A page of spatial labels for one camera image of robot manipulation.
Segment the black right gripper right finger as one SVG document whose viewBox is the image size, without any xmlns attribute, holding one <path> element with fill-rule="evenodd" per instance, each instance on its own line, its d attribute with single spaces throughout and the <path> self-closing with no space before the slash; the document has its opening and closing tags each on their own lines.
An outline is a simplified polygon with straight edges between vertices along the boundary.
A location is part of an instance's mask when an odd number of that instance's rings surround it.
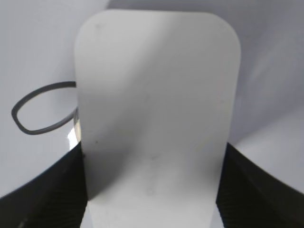
<svg viewBox="0 0 304 228">
<path fill-rule="evenodd" d="M 302 228 L 304 195 L 227 144 L 216 199 L 226 228 Z"/>
</svg>

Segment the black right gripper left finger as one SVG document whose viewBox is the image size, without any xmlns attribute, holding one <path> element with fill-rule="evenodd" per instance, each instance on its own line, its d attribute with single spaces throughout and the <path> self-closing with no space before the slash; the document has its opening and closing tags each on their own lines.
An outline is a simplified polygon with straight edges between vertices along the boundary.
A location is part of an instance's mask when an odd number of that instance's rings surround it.
<svg viewBox="0 0 304 228">
<path fill-rule="evenodd" d="M 81 144 L 0 199 L 2 228 L 78 228 L 87 206 Z"/>
</svg>

